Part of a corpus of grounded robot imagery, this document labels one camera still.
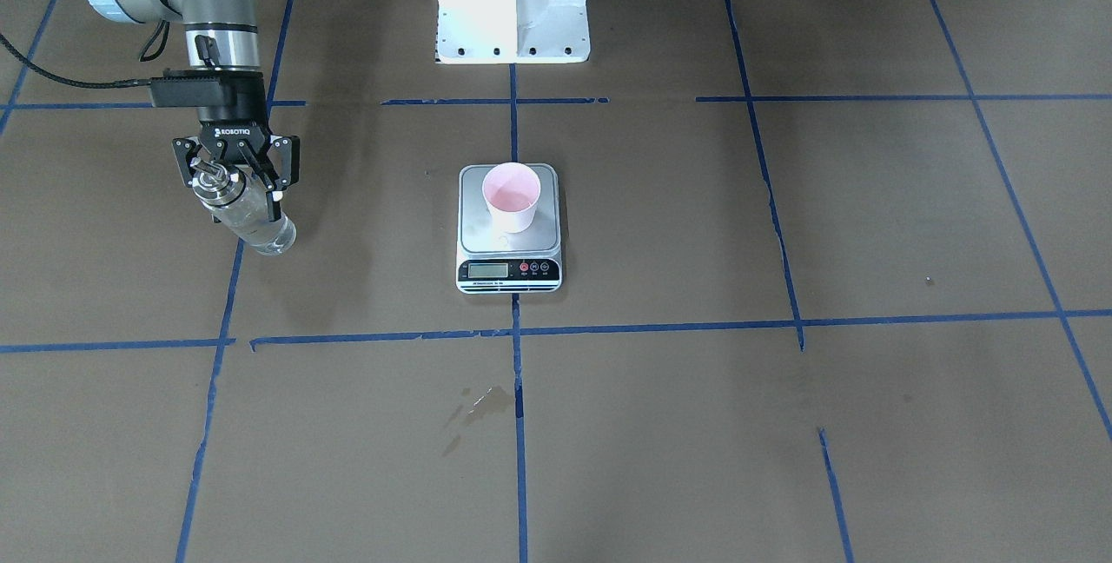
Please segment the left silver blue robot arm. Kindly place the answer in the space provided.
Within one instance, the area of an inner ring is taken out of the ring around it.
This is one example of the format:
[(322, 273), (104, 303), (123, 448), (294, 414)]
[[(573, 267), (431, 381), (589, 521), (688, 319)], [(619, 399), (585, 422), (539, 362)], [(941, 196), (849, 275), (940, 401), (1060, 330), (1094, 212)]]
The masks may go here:
[(281, 219), (281, 194), (297, 182), (301, 141), (278, 136), (268, 124), (268, 99), (255, 0), (87, 0), (106, 19), (142, 24), (179, 23), (188, 67), (167, 70), (149, 85), (156, 108), (193, 108), (199, 132), (175, 140), (183, 182), (190, 162), (206, 151), (214, 162), (254, 171), (264, 191), (264, 214)]

